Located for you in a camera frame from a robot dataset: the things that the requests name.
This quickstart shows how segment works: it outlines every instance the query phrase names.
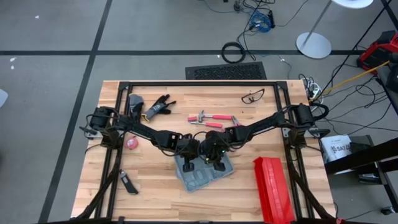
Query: red machine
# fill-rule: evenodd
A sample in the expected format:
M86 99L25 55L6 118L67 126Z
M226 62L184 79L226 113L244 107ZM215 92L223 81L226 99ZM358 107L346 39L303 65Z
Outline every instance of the red machine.
M358 59L359 67L369 70L389 60L390 53L398 52L398 33L385 31Z

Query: glove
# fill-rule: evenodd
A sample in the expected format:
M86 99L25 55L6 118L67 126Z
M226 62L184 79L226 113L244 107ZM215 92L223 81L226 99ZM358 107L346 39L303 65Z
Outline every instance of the glove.
M173 101L171 103L166 103L166 100L169 97L170 97L169 94L159 97L159 99L157 99L157 101L152 105L151 108L149 108L149 110L141 114L142 118L144 118L145 121L149 122L150 119L158 113L170 114L171 111L166 108L171 104L175 104L176 101Z
M142 99L142 96L130 94L129 95L130 117L139 121L143 105L144 105L144 100Z

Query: wooden table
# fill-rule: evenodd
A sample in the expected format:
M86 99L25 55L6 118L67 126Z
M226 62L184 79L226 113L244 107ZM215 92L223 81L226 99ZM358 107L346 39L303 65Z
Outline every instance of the wooden table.
M287 83L292 104L307 103L302 81L289 80ZM114 107L118 85L118 81L103 83L98 106ZM264 96L255 103L245 105L241 102L240 97L248 94L249 91L259 89L261 89L260 86L135 86L132 92L144 98L145 110L160 95L170 94L170 101L177 100L177 104L170 107L172 114L157 115L148 126L158 130L167 129L186 134L211 129L187 122L188 116L196 116L201 110L205 110L208 114L235 115L243 125L270 116L276 112L272 87L265 87ZM230 121L222 121L222 123L225 126L232 125ZM89 146L98 143L100 140L90 141ZM314 139L308 139L307 144L319 147ZM87 152L72 216L81 213L97 192L105 152L106 149L102 147L95 147ZM326 210L334 215L335 208L322 155L310 148L302 149L302 154L310 190ZM137 149L123 150L121 168L128 173L140 193L129 195L119 179L113 219L117 220L118 216L125 216L126 220L262 221L253 160L259 156L279 157L290 188L280 129L254 137L242 149L229 152L228 155L234 165L233 174L211 183L204 189L188 193L184 190L182 181L177 179L174 159L164 156L149 141L139 138ZM103 216L105 216L108 197L109 189L108 194L105 195ZM300 201L305 215L306 208L302 195Z

